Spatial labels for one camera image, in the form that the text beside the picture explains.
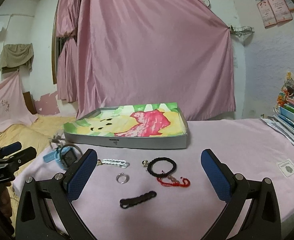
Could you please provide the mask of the grey claw hair clip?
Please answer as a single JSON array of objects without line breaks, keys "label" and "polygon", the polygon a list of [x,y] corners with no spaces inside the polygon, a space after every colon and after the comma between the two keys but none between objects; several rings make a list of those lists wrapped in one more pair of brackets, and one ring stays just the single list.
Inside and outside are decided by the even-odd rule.
[{"label": "grey claw hair clip", "polygon": [[61,148],[66,143],[62,134],[55,134],[52,138],[49,138],[49,145],[51,149]]}]

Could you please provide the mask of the gold earring red stone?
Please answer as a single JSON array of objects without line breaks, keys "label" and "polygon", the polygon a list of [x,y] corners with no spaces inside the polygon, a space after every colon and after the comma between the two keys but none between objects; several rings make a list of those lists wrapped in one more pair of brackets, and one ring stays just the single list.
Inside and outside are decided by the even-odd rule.
[{"label": "gold earring red stone", "polygon": [[143,167],[147,167],[149,164],[149,162],[147,160],[142,161],[142,166]]}]

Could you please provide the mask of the pink wall certificates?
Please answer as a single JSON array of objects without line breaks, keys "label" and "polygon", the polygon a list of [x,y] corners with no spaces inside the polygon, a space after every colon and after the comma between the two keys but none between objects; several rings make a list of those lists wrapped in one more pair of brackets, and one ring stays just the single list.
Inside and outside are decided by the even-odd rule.
[{"label": "pink wall certificates", "polygon": [[291,0],[255,0],[264,28],[282,25],[293,20]]}]

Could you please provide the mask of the stack of books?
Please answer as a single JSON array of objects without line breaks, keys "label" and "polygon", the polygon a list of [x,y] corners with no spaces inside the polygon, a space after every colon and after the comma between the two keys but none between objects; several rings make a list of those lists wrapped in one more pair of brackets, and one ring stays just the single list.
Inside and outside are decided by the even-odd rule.
[{"label": "stack of books", "polygon": [[287,72],[273,109],[273,115],[261,115],[260,118],[267,126],[286,137],[294,146],[294,74]]}]

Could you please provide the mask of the tied pink window curtain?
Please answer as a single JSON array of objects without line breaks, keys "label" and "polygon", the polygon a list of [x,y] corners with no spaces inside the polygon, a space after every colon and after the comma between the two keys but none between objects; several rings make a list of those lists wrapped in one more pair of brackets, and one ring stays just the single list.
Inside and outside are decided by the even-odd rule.
[{"label": "tied pink window curtain", "polygon": [[78,48],[76,36],[81,0],[59,0],[56,15],[56,37],[64,39],[62,51],[58,57],[57,89],[58,99],[68,103],[75,102],[76,67]]}]

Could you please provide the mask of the brown hair tie yellow bead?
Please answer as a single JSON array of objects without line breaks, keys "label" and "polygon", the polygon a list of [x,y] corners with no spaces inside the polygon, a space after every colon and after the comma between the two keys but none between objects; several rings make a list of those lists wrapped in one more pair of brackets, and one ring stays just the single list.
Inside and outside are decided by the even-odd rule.
[{"label": "brown hair tie yellow bead", "polygon": [[79,146],[67,143],[60,148],[60,157],[66,155],[69,150],[76,150],[81,157],[84,155]]}]

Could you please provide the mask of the grey tray with floral liner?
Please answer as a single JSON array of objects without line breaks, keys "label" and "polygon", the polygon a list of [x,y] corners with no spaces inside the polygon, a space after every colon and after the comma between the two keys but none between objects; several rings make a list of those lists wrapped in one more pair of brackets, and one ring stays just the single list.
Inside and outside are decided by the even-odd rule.
[{"label": "grey tray with floral liner", "polygon": [[180,150],[188,125],[177,103],[103,107],[63,126],[67,141],[104,147]]}]

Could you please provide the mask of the blue smart watch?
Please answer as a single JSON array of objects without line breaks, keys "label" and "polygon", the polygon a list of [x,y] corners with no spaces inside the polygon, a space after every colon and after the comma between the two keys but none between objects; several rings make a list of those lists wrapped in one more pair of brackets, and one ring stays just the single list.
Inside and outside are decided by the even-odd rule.
[{"label": "blue smart watch", "polygon": [[69,169],[77,159],[76,153],[71,146],[57,148],[43,156],[43,161],[45,163],[56,161],[58,166],[63,170]]}]

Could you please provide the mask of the white square label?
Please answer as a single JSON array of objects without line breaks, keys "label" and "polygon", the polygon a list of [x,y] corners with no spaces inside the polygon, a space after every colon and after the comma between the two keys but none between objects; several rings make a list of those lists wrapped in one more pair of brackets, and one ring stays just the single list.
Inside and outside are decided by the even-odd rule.
[{"label": "white square label", "polygon": [[286,178],[289,178],[292,175],[294,175],[294,164],[290,159],[278,162],[277,167],[280,169],[280,171]]}]

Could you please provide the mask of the pink tablecloth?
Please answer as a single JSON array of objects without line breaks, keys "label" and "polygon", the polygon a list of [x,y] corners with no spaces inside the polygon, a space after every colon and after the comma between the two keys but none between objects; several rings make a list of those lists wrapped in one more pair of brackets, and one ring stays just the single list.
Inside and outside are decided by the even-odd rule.
[{"label": "pink tablecloth", "polygon": [[[96,147],[99,159],[120,159],[130,166],[98,166],[78,200],[77,213],[98,239],[201,239],[225,203],[217,197],[200,156],[211,149],[233,173],[249,180],[272,180],[279,203],[282,237],[294,231],[294,175],[286,178],[277,163],[290,159],[294,146],[259,119],[191,121],[189,145],[184,150],[137,150]],[[164,187],[142,166],[142,161],[168,157],[177,164],[174,177],[191,185]],[[128,209],[121,199],[149,191],[157,196]]]}]

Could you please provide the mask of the black braided hair clip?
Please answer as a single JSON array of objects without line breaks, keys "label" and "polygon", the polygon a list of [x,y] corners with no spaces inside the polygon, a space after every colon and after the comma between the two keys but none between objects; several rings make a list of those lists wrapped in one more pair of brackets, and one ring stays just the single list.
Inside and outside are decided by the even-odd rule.
[{"label": "black braided hair clip", "polygon": [[156,196],[157,196],[157,193],[155,191],[149,191],[149,192],[147,192],[143,195],[140,195],[138,197],[121,199],[119,201],[119,205],[122,209],[128,209],[130,207],[134,207],[134,206],[139,205],[143,202],[151,200],[152,198],[155,198]]}]

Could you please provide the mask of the large pink curtain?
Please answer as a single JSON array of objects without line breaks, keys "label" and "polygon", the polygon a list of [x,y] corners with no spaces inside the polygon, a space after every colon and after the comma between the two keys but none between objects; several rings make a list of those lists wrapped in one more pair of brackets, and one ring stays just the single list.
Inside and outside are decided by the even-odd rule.
[{"label": "large pink curtain", "polygon": [[187,120],[236,110],[229,28],[200,0],[81,0],[78,117],[175,102]]}]

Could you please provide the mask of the pink embroidered cloth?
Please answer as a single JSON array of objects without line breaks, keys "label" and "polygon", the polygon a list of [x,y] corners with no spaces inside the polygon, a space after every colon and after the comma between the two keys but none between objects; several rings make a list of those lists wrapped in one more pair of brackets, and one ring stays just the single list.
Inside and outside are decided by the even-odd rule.
[{"label": "pink embroidered cloth", "polygon": [[12,73],[0,83],[0,133],[14,124],[31,125],[37,116],[30,113],[24,101],[20,76]]}]

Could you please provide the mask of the olive green hanging cloth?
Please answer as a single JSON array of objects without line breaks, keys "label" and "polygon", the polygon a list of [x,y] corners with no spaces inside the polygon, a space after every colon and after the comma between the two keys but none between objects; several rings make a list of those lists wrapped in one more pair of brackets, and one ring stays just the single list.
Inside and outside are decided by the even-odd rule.
[{"label": "olive green hanging cloth", "polygon": [[34,59],[33,44],[6,44],[0,56],[0,71],[26,67],[32,70]]}]

